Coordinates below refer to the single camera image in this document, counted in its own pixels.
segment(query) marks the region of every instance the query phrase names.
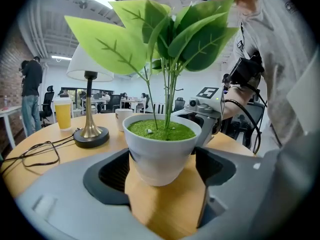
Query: white flower pot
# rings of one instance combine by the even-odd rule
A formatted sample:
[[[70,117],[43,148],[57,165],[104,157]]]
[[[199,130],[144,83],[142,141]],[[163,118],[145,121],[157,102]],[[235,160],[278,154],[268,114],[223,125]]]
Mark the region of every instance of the white flower pot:
[[[164,114],[155,116],[156,119],[165,119]],[[177,141],[149,139],[128,130],[132,123],[149,119],[153,120],[154,115],[141,114],[126,118],[122,123],[125,140],[141,179],[152,186],[164,186],[173,182],[183,170],[201,134],[201,127],[191,120],[171,116],[172,122],[182,124],[195,133],[195,137]]]

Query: green moss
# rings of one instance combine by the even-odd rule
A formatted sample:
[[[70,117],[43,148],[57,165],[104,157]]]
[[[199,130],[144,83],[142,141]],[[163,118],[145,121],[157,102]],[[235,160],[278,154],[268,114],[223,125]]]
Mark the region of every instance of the green moss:
[[[157,120],[156,122],[158,130],[153,119],[134,122],[128,127],[128,130],[141,137],[160,141],[182,141],[196,136],[191,129],[183,124],[170,122],[169,129],[165,130],[165,120]],[[147,133],[146,129],[152,130],[152,133]]]

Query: potted plant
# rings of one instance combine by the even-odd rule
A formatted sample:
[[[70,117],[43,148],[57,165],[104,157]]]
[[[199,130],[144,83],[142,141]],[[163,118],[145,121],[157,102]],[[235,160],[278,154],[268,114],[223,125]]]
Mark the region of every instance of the potted plant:
[[[171,116],[177,79],[183,70],[208,68],[238,28],[227,27],[234,0],[171,8],[152,0],[110,2],[125,27],[83,18],[65,19],[84,50],[117,74],[137,73],[149,90],[152,74],[163,74],[165,114],[141,114],[123,121],[125,139],[141,178],[153,186],[171,183],[183,170],[201,128]]]

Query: glass of orange juice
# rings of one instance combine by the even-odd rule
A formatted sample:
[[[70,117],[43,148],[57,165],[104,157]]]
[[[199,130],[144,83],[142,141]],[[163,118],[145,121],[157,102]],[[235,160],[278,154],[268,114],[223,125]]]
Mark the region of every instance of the glass of orange juice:
[[[69,131],[71,129],[71,99],[68,97],[55,98],[53,104],[60,130]]]

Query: artificial plant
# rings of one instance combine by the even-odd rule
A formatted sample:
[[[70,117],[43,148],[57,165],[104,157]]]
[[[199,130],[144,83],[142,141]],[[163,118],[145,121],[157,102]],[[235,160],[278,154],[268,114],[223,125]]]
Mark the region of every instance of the artificial plant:
[[[162,72],[164,128],[168,129],[180,73],[208,68],[238,31],[227,27],[233,1],[187,6],[175,20],[169,6],[152,0],[110,2],[125,27],[71,16],[65,19],[83,49],[102,67],[122,75],[135,72],[146,82],[152,108],[150,78],[155,70]]]

